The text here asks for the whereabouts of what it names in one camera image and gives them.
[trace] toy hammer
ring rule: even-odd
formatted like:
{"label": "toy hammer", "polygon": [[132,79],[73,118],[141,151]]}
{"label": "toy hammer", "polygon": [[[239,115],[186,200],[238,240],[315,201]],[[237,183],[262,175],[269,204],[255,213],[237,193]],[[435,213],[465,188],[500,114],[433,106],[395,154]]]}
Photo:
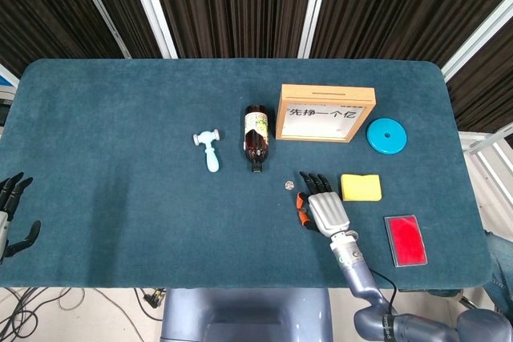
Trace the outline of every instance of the toy hammer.
{"label": "toy hammer", "polygon": [[215,129],[214,131],[203,131],[201,134],[194,134],[192,136],[194,140],[194,144],[199,146],[200,143],[205,145],[205,154],[207,154],[207,168],[210,172],[216,172],[219,170],[219,161],[217,160],[216,154],[214,154],[215,149],[212,147],[213,140],[219,140],[219,131]]}

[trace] robotic hand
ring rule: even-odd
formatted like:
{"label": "robotic hand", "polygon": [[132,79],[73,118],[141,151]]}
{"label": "robotic hand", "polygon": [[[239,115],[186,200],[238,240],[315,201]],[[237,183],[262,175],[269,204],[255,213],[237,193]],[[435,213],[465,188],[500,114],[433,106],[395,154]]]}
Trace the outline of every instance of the robotic hand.
{"label": "robotic hand", "polygon": [[458,318],[458,331],[413,314],[397,315],[379,291],[358,248],[358,235],[349,230],[349,218],[336,192],[323,175],[300,172],[311,196],[310,211],[317,230],[331,239],[333,251],[351,293],[370,303],[354,314],[354,326],[365,340],[391,342],[513,342],[506,318],[488,310],[470,310]]}
{"label": "robotic hand", "polygon": [[32,178],[20,182],[22,178],[23,173],[20,172],[12,178],[0,182],[0,263],[4,258],[13,256],[17,252],[32,246],[41,229],[41,222],[36,220],[32,223],[29,235],[24,240],[9,245],[7,236],[10,223],[14,218],[23,191],[32,183]]}

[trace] brown bottle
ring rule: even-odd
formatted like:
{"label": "brown bottle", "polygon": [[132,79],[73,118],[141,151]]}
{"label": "brown bottle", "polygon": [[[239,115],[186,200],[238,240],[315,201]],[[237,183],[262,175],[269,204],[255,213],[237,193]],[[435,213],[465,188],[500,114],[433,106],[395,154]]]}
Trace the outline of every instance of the brown bottle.
{"label": "brown bottle", "polygon": [[262,172],[269,153],[269,119],[264,106],[251,105],[244,113],[244,152],[251,171]]}

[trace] yellow sponge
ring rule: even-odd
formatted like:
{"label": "yellow sponge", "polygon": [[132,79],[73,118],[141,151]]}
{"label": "yellow sponge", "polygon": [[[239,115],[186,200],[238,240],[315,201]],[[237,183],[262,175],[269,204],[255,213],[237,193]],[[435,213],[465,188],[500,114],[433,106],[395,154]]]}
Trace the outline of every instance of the yellow sponge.
{"label": "yellow sponge", "polygon": [[342,174],[341,187],[344,200],[378,201],[382,199],[379,175]]}

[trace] floor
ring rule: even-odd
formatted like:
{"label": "floor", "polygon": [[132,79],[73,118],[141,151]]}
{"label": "floor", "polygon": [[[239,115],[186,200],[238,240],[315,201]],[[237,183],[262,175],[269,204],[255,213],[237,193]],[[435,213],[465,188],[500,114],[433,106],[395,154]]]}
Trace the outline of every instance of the floor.
{"label": "floor", "polygon": [[[462,141],[464,148],[468,144],[468,141]],[[513,159],[513,150],[503,141],[500,145]],[[466,156],[466,161],[483,226],[497,235],[513,240],[513,208],[500,195],[479,160],[475,156]],[[494,166],[502,167],[498,160],[492,159],[491,163],[493,162]],[[61,288],[50,288],[34,300],[34,304],[55,298],[61,291]],[[384,290],[384,293],[390,297],[391,290]],[[353,314],[359,308],[367,306],[367,303],[354,299],[348,289],[333,289],[329,294],[335,341],[363,341],[354,331]],[[465,295],[480,307],[493,308],[493,304],[481,288],[465,289]],[[8,316],[15,305],[14,297],[5,291],[5,296],[0,296],[0,304],[0,316]],[[455,300],[419,292],[398,293],[394,306],[399,312],[411,312],[453,326],[458,314],[465,310]],[[163,307],[153,310],[145,306],[148,313],[157,318],[162,316]],[[132,289],[72,288],[59,302],[43,305],[37,316],[38,327],[32,336],[25,339],[27,342],[157,342],[160,337],[160,322],[150,320],[142,313]],[[29,333],[33,325],[33,320],[29,320],[22,330],[22,335]]]}

